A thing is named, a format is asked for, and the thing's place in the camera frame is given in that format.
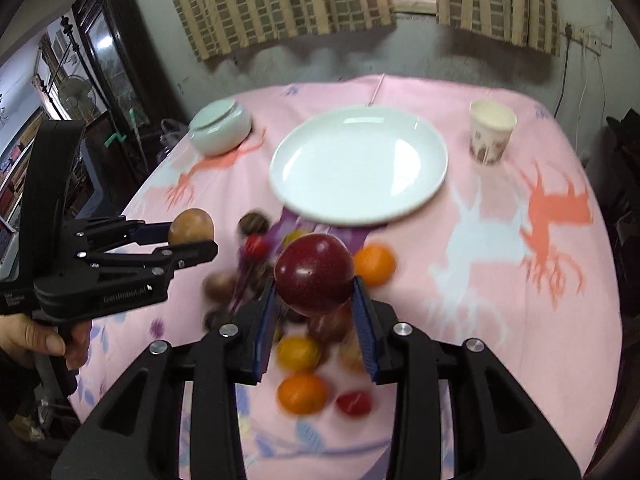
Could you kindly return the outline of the person's left hand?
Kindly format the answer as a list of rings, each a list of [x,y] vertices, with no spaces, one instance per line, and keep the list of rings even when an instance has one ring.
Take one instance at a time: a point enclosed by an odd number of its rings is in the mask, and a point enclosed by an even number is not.
[[[88,360],[92,322],[86,321],[70,329],[65,340],[56,330],[43,326],[24,314],[2,315],[1,349],[15,361],[32,365],[35,353],[62,356],[69,370],[78,370]]]

